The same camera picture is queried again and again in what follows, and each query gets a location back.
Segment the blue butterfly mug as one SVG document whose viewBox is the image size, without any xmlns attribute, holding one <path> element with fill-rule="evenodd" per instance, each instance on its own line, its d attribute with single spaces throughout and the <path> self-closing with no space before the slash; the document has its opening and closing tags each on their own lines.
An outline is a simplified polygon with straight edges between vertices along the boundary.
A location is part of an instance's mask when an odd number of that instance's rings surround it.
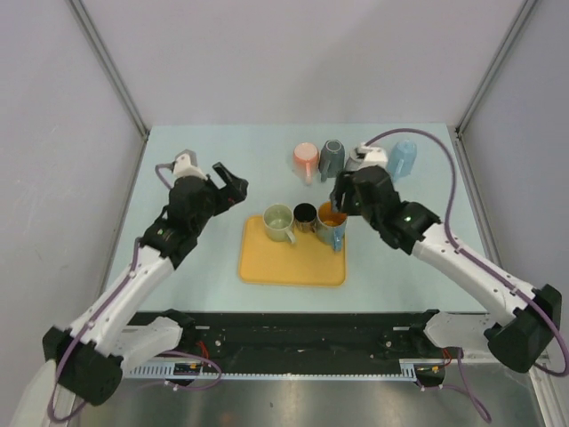
<svg viewBox="0 0 569 427">
<path fill-rule="evenodd" d="M 347 219 L 346 214 L 333 210 L 330 201 L 324 202 L 317 209 L 317 237 L 334 252 L 340 252 L 343 248 Z"/>
</svg>

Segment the brown dark mug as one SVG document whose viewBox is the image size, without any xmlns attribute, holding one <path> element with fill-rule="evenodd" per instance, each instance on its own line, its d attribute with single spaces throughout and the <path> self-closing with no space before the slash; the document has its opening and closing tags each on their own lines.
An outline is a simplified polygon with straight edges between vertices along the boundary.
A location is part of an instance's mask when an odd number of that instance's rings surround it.
<svg viewBox="0 0 569 427">
<path fill-rule="evenodd" d="M 315 232 L 317 228 L 317 210 L 310 203 L 300 203 L 293 209 L 296 229 L 303 233 Z"/>
</svg>

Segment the light green mug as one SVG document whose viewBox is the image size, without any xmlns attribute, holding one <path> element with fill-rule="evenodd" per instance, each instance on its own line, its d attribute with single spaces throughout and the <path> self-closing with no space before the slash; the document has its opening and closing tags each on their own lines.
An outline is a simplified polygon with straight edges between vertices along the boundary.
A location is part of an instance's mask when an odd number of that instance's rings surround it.
<svg viewBox="0 0 569 427">
<path fill-rule="evenodd" d="M 274 204 L 269 206 L 262 215 L 264 230 L 268 238 L 274 242 L 287 242 L 294 245 L 294 216 L 287 205 Z"/>
</svg>

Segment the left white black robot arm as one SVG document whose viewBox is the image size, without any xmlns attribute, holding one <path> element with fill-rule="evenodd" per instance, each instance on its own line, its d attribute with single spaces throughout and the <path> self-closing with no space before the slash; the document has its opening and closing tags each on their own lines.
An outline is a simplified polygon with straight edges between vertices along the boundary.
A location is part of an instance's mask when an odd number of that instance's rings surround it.
<svg viewBox="0 0 569 427">
<path fill-rule="evenodd" d="M 213 166 L 224 182 L 219 188 L 193 164 L 169 166 L 176 180 L 167 204 L 143 236 L 114 284 L 65 328 L 51 327 L 42 340 L 45 363 L 22 394 L 13 426 L 66 423 L 86 405 L 99 406 L 116 391 L 124 373 L 172 350 L 189 354 L 196 333 L 175 319 L 160 316 L 118 339 L 148 295 L 181 265 L 196 247 L 206 223 L 245 201 L 248 182 L 222 163 Z"/>
</svg>

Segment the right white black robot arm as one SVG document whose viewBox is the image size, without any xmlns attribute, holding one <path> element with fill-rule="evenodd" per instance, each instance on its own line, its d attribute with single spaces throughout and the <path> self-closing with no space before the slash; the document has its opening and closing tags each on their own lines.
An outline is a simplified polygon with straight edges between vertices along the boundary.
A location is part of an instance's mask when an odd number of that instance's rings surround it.
<svg viewBox="0 0 569 427">
<path fill-rule="evenodd" d="M 401 200 L 382 167 L 340 173 L 330 200 L 338 212 L 362 217 L 389 247 L 434 267 L 483 305 L 493 317 L 484 331 L 488 350 L 504 366 L 528 372 L 553 340 L 568 352 L 559 331 L 562 295 L 555 287 L 536 288 L 471 252 L 427 207 Z"/>
</svg>

